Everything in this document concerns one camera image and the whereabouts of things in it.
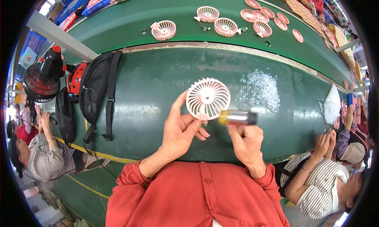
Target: bracelet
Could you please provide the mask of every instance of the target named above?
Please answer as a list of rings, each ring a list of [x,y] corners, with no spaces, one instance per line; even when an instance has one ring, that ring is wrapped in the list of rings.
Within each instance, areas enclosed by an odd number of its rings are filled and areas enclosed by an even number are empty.
[[[304,169],[307,173],[310,173],[308,170],[306,170],[304,167],[301,167],[302,169]]]

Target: black fan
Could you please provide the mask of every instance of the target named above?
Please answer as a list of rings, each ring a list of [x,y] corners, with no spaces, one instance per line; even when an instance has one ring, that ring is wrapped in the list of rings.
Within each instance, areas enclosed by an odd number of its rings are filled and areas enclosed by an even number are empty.
[[[63,66],[61,48],[52,46],[41,58],[41,62],[34,63],[26,69],[23,77],[26,94],[38,103],[52,100],[61,88],[59,78],[64,76],[67,68],[71,66]]]

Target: pink fan part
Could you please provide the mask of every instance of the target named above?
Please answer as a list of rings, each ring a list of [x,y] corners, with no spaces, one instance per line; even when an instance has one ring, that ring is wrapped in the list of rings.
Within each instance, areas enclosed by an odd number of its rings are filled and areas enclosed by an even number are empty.
[[[260,20],[254,22],[253,29],[262,38],[266,38],[272,34],[270,25]]]
[[[284,31],[288,29],[286,23],[284,23],[280,18],[275,18],[274,22],[279,27],[279,29],[284,30]]]
[[[278,18],[281,19],[284,23],[286,23],[286,24],[289,24],[289,23],[290,23],[289,19],[288,19],[285,15],[283,15],[282,13],[278,12],[276,15],[277,15]]]
[[[264,7],[264,6],[261,7],[261,11],[263,13],[265,13],[268,16],[268,18],[270,18],[270,19],[274,19],[275,18],[274,12],[272,12],[272,10],[268,9],[267,7]]]
[[[334,128],[335,129],[340,128],[340,117],[337,117],[336,120],[334,121]]]
[[[324,41],[325,41],[325,45],[326,45],[326,47],[327,47],[327,48],[330,48],[330,45],[329,45],[328,40],[325,39]]]
[[[258,14],[258,20],[263,21],[265,23],[267,23],[268,21],[270,21],[270,19],[268,18],[268,16],[263,11],[255,10],[254,12]]]
[[[245,3],[253,9],[260,9],[260,4],[255,0],[245,0]]]
[[[241,34],[241,29],[237,27],[237,24],[228,18],[216,19],[215,31],[223,37],[231,37],[236,33]]]
[[[150,26],[151,34],[159,41],[171,39],[176,33],[176,25],[169,20],[155,22]]]
[[[206,23],[213,23],[218,16],[220,16],[220,12],[211,6],[202,6],[197,9],[197,16],[194,18],[197,21],[203,21]]]
[[[255,13],[253,10],[250,9],[244,9],[240,12],[241,17],[250,23],[254,23],[258,19],[258,14]]]
[[[299,41],[300,43],[304,42],[303,36],[300,34],[299,31],[297,31],[296,29],[293,29],[292,34],[293,34],[293,36],[295,36],[295,39],[297,41]]]
[[[206,78],[195,82],[188,89],[186,105],[197,119],[212,120],[230,105],[229,89],[219,80]]]

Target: white plastic bag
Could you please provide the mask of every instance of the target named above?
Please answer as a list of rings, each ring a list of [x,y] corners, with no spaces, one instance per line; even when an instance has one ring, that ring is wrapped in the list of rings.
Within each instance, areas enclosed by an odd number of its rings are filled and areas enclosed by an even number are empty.
[[[332,84],[329,94],[324,102],[324,117],[328,124],[334,124],[334,121],[340,114],[341,100],[337,87]]]

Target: ear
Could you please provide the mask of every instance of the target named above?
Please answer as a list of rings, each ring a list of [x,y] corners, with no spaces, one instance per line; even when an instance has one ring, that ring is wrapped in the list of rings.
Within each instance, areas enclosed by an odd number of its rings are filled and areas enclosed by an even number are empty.
[[[347,200],[346,201],[346,206],[348,207],[348,208],[352,208],[353,207],[353,204],[354,204],[354,202],[352,201],[352,200]]]

